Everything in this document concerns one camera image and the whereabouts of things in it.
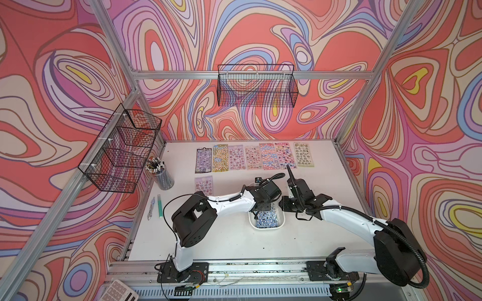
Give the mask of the white plastic storage tray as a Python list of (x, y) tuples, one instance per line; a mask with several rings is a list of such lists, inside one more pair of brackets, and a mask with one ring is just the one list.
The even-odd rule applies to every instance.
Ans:
[(249, 223), (255, 230), (276, 230), (285, 224), (285, 214), (278, 209), (256, 211), (249, 213)]

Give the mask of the blue red animal sticker sheet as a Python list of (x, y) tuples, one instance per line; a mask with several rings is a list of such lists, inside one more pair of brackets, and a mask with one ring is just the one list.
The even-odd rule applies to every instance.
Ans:
[(260, 143), (262, 167), (264, 170), (280, 169), (279, 159), (273, 143)]

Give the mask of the pink bonbon sticker sheet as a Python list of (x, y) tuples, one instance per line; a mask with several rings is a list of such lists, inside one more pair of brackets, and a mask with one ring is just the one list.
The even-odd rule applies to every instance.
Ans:
[(247, 145), (245, 154), (248, 170), (263, 169), (261, 149), (258, 145)]

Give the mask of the pink yellow pastel sticker sheet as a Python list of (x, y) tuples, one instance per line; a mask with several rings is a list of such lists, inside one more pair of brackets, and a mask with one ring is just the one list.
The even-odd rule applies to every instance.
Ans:
[(297, 168), (291, 146), (288, 142), (277, 142), (274, 146), (281, 169), (286, 169), (288, 166), (291, 169)]

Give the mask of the green cream sticker sheet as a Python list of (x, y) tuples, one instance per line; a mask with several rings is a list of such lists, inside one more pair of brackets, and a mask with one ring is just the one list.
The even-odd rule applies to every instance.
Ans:
[(315, 166), (311, 155), (310, 146), (307, 143), (295, 142), (294, 153), (296, 163), (299, 167), (313, 168)]

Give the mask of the pink puffy sticker sheet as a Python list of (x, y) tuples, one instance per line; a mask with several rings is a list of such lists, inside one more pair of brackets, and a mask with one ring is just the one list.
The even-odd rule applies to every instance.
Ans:
[(230, 145), (228, 147), (228, 166), (230, 170), (245, 170), (246, 158), (243, 145)]

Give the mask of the yellow green sticker sheet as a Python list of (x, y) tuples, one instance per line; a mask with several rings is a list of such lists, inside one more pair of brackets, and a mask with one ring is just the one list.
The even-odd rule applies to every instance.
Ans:
[(215, 173), (226, 172), (229, 169), (229, 151), (227, 144), (217, 144), (213, 146), (213, 166)]

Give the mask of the lilac puffy sticker sheet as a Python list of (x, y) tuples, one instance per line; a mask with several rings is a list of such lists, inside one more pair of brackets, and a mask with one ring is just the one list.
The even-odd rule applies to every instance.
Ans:
[(213, 177), (195, 178), (195, 191), (201, 191), (204, 195), (211, 196), (213, 194)]

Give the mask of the purple holographic sticker sheet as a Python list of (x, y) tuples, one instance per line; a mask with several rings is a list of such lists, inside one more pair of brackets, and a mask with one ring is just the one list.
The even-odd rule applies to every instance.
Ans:
[(212, 172), (212, 148), (203, 147), (197, 149), (195, 173), (211, 173)]

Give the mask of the blue penguin sticker sheet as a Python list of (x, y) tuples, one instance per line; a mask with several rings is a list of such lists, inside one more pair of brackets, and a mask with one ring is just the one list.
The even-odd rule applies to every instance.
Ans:
[(275, 210), (259, 211), (255, 218), (255, 227), (260, 229), (277, 228), (279, 221)]

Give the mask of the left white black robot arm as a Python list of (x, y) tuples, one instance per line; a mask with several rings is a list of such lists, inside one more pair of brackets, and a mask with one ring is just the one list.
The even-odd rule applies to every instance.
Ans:
[(281, 199), (282, 191), (274, 182), (285, 177), (277, 173), (267, 179), (258, 179), (251, 186), (244, 185), (238, 193), (207, 196), (202, 191), (186, 194), (188, 198), (171, 216), (166, 225), (176, 238), (171, 259), (178, 272), (190, 268), (194, 261), (193, 247), (201, 242), (219, 217), (250, 213), (259, 219), (262, 212), (270, 212)]

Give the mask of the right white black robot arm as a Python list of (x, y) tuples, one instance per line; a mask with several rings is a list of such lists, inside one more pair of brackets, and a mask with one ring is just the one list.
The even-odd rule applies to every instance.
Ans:
[(331, 278), (361, 272), (383, 275), (389, 282), (405, 287), (426, 288), (430, 282), (427, 257), (408, 225), (398, 219), (386, 221), (344, 206), (326, 194), (315, 195), (303, 179), (288, 172), (290, 197), (280, 202), (283, 211), (307, 214), (336, 224), (370, 244), (366, 250), (339, 247), (325, 259)]

